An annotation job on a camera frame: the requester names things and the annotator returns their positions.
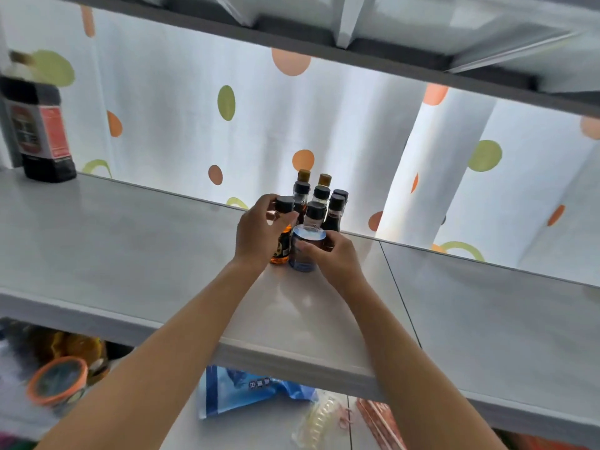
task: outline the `blue plastic bag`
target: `blue plastic bag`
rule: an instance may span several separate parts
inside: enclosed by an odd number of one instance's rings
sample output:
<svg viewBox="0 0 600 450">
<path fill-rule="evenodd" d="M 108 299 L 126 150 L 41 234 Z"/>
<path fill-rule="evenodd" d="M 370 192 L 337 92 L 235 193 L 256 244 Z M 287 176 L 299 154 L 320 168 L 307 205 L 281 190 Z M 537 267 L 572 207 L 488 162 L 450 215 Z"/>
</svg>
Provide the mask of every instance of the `blue plastic bag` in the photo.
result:
<svg viewBox="0 0 600 450">
<path fill-rule="evenodd" d="M 200 419 L 273 398 L 281 393 L 294 400 L 312 400 L 314 388 L 244 371 L 206 367 L 197 389 Z"/>
</svg>

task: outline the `blue can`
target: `blue can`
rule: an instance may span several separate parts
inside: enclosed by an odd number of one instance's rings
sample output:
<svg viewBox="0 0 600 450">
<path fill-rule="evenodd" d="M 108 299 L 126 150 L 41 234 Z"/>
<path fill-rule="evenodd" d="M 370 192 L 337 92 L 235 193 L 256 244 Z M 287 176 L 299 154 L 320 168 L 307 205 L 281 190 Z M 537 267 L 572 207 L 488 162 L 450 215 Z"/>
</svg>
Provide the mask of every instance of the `blue can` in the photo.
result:
<svg viewBox="0 0 600 450">
<path fill-rule="evenodd" d="M 292 249 L 290 250 L 289 264 L 294 270 L 299 272 L 311 272 L 314 270 L 315 263 L 298 249 L 296 243 L 303 241 L 315 245 L 317 248 L 323 248 L 326 233 L 323 229 L 313 226 L 296 226 L 292 232 Z"/>
</svg>

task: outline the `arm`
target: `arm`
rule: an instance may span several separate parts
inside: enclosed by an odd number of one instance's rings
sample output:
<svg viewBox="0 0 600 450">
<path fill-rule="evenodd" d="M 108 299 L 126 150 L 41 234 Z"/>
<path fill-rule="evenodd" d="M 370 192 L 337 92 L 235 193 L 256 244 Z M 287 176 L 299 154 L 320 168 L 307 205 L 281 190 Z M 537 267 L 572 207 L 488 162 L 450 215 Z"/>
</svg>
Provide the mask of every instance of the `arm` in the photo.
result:
<svg viewBox="0 0 600 450">
<path fill-rule="evenodd" d="M 494 431 L 412 340 L 363 276 L 352 242 L 327 231 L 335 248 L 303 243 L 356 318 L 379 386 L 402 439 L 416 450 L 506 450 Z"/>
<path fill-rule="evenodd" d="M 279 234 L 298 215 L 269 226 L 274 198 L 261 197 L 242 216 L 235 256 L 219 275 L 81 399 L 38 450 L 158 450 Z"/>
</svg>

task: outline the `hand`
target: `hand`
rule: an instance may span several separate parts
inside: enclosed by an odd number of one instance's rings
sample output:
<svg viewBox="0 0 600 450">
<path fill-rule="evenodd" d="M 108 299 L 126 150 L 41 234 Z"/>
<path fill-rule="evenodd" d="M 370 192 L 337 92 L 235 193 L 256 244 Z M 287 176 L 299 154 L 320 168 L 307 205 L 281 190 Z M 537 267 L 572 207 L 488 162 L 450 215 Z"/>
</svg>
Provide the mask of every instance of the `hand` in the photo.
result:
<svg viewBox="0 0 600 450">
<path fill-rule="evenodd" d="M 323 276 L 343 297 L 356 281 L 365 281 L 363 270 L 352 241 L 334 230 L 326 230 L 326 233 L 334 243 L 331 252 L 303 241 L 296 242 L 296 246 L 319 265 Z"/>
<path fill-rule="evenodd" d="M 272 226 L 266 222 L 266 213 L 273 209 L 276 194 L 265 194 L 242 215 L 237 224 L 235 258 L 250 263 L 263 271 L 277 250 L 279 235 L 298 217 L 297 212 L 281 215 Z"/>
</svg>

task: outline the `orange dot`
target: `orange dot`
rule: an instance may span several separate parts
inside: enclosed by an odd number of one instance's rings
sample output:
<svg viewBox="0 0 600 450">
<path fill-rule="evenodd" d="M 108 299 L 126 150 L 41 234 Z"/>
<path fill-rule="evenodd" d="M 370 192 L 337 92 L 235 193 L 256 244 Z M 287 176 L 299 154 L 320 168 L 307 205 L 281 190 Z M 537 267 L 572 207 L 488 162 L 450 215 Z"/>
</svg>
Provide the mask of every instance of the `orange dot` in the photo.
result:
<svg viewBox="0 0 600 450">
<path fill-rule="evenodd" d="M 552 213 L 552 216 L 548 220 L 548 226 L 555 225 L 556 221 L 558 221 L 560 219 L 560 217 L 562 216 L 562 214 L 564 212 L 565 212 L 565 206 L 559 205 L 558 208 L 556 210 L 554 210 L 554 213 Z"/>
<path fill-rule="evenodd" d="M 383 215 L 383 212 L 377 212 L 371 215 L 371 217 L 369 218 L 369 229 L 371 229 L 373 232 L 377 232 L 377 229 L 379 227 L 379 222 L 381 222 L 381 217 Z"/>
<path fill-rule="evenodd" d="M 423 103 L 427 105 L 439 105 L 444 100 L 447 93 L 448 87 L 446 87 L 446 85 L 428 83 L 427 89 L 425 90 L 425 96 L 423 97 Z"/>
<path fill-rule="evenodd" d="M 600 120 L 591 117 L 581 117 L 579 126 L 583 135 L 590 139 L 600 140 Z"/>
<path fill-rule="evenodd" d="M 106 111 L 106 114 L 109 118 L 110 135 L 112 137 L 118 137 L 123 134 L 123 124 L 121 123 L 121 120 L 119 120 L 119 117 L 109 110 Z"/>
<path fill-rule="evenodd" d="M 436 245 L 435 243 L 433 243 L 431 245 L 431 250 L 432 251 L 437 251 L 439 253 L 446 253 L 447 254 L 446 249 L 442 248 L 440 245 Z"/>
<path fill-rule="evenodd" d="M 81 6 L 81 18 L 83 20 L 83 31 L 89 38 L 96 35 L 96 25 L 94 25 L 94 13 L 89 6 Z"/>
<path fill-rule="evenodd" d="M 306 71 L 311 60 L 311 57 L 308 55 L 288 52 L 287 50 L 280 50 L 278 48 L 271 49 L 271 56 L 273 57 L 273 62 L 277 69 L 283 74 L 292 77 Z"/>
<path fill-rule="evenodd" d="M 418 185 L 418 184 L 419 184 L 419 174 L 416 174 L 416 175 L 415 175 L 415 179 L 413 180 L 413 187 L 412 187 L 412 189 L 410 190 L 410 194 L 412 194 L 412 193 L 414 193 L 414 192 L 415 192 L 416 185 Z"/>
<path fill-rule="evenodd" d="M 210 166 L 208 168 L 208 178 L 217 186 L 223 183 L 223 172 L 221 172 L 221 168 L 216 164 Z"/>
<path fill-rule="evenodd" d="M 300 172 L 300 169 L 311 170 L 314 166 L 314 155 L 311 150 L 299 150 L 294 153 L 292 158 L 294 169 Z"/>
</svg>

